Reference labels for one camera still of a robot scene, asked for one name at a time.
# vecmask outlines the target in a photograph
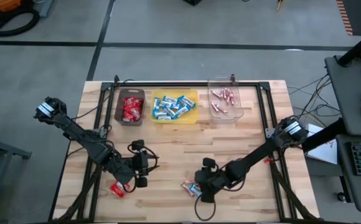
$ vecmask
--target white paper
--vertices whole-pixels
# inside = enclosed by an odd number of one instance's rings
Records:
[[[309,131],[308,136],[312,136],[314,133],[321,131],[323,128],[318,127],[313,124],[307,125],[307,130]],[[315,149],[310,150],[306,156],[319,159],[320,161],[330,162],[332,164],[337,164],[337,141],[335,139],[318,146]]]

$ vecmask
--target brown plastic bin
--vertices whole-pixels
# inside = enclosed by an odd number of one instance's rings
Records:
[[[124,98],[127,97],[136,97],[143,99],[141,105],[141,119],[136,122],[127,123],[123,121],[123,106],[124,106]],[[144,91],[140,89],[122,89],[120,94],[118,95],[117,107],[114,113],[114,119],[118,121],[121,125],[124,126],[140,126],[143,122],[143,113],[144,113],[144,105],[146,104],[146,99],[144,97]]]

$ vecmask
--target red candy wrapper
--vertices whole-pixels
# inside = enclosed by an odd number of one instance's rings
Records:
[[[123,121],[135,122],[141,119],[141,106],[143,99],[135,97],[124,98]]]
[[[126,190],[129,190],[129,184],[124,185],[124,187]],[[124,187],[116,180],[116,182],[114,182],[114,184],[110,187],[110,190],[113,194],[117,195],[117,197],[123,198],[126,194]]]

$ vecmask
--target red candy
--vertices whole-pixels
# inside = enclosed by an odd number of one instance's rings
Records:
[[[141,105],[143,99],[135,97],[126,97],[124,98],[123,106],[123,121],[125,122],[135,122],[141,119]]]

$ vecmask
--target clear plastic bin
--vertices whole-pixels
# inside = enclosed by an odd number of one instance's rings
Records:
[[[220,94],[221,90],[229,88],[233,92],[234,105],[227,103],[226,100],[220,99],[215,96],[212,92]],[[228,124],[236,123],[236,121],[244,115],[244,111],[241,108],[240,94],[238,92],[238,81],[234,75],[230,76],[216,76],[213,79],[208,79],[208,96],[209,96],[209,107],[211,120],[215,124]],[[221,108],[226,110],[228,113],[219,111],[218,113],[213,109],[211,101],[214,104],[219,104]]]
[[[186,112],[178,119],[173,120],[158,120],[152,115],[153,110],[153,104],[154,104],[154,98],[158,97],[162,99],[164,96],[170,96],[173,98],[178,98],[182,95],[185,95],[188,97],[188,99],[192,100],[195,103],[195,107],[192,108],[189,112]],[[152,102],[151,102],[151,110],[150,110],[150,119],[151,121],[155,123],[161,123],[161,124],[194,124],[199,119],[199,94],[197,93],[197,90],[153,90],[152,95]]]

